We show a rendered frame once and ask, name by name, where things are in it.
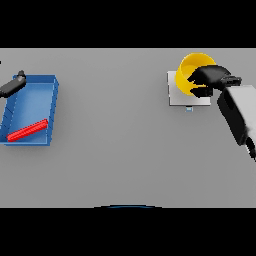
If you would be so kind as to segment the pale square measuring scale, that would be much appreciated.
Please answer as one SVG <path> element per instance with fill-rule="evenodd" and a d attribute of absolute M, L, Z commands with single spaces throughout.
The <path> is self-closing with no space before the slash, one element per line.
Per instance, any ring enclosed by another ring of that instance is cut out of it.
<path fill-rule="evenodd" d="M 210 98 L 197 98 L 184 94 L 175 83 L 175 71 L 167 72 L 167 85 L 170 106 L 180 106 L 186 112 L 192 112 L 195 107 L 207 107 L 211 105 Z"/>

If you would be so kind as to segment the yellow bowl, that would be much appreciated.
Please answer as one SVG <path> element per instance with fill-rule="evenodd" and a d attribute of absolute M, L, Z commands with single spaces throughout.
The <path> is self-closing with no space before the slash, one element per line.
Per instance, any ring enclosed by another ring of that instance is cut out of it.
<path fill-rule="evenodd" d="M 196 85 L 193 82 L 189 82 L 188 78 L 198 67 L 207 65 L 215 65 L 215 61 L 205 53 L 192 52 L 183 58 L 175 75 L 176 86 L 183 94 L 192 96 L 191 89 L 205 87 L 204 84 Z"/>

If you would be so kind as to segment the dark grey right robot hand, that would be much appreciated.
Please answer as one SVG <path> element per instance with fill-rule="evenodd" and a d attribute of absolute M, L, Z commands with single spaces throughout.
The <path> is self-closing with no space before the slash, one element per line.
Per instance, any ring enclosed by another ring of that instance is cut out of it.
<path fill-rule="evenodd" d="M 240 86 L 241 77 L 233 76 L 230 71 L 219 65 L 206 65 L 196 68 L 187 78 L 195 87 L 190 92 L 197 98 L 212 97 L 213 90 L 223 91 L 230 86 Z"/>

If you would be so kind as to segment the blue tray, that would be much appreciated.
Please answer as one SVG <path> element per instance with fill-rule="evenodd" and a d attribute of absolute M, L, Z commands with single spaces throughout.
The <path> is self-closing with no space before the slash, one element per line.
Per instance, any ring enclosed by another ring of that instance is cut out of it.
<path fill-rule="evenodd" d="M 49 146 L 52 140 L 58 86 L 55 75 L 27 75 L 26 86 L 6 100 L 0 123 L 0 144 Z M 46 129 L 14 142 L 7 140 L 8 134 L 44 119 L 48 121 Z"/>

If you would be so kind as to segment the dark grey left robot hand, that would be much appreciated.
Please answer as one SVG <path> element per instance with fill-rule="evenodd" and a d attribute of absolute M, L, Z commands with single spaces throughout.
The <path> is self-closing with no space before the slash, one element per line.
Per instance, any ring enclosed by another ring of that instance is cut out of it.
<path fill-rule="evenodd" d="M 9 98 L 26 85 L 26 75 L 20 70 L 15 79 L 0 87 L 0 98 Z"/>

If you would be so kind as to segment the red beaker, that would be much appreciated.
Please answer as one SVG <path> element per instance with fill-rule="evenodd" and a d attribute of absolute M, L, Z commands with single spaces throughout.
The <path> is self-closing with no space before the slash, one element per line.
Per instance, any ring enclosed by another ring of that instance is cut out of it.
<path fill-rule="evenodd" d="M 15 142 L 37 132 L 40 132 L 48 127 L 48 120 L 43 119 L 19 130 L 9 133 L 6 138 L 8 142 Z"/>

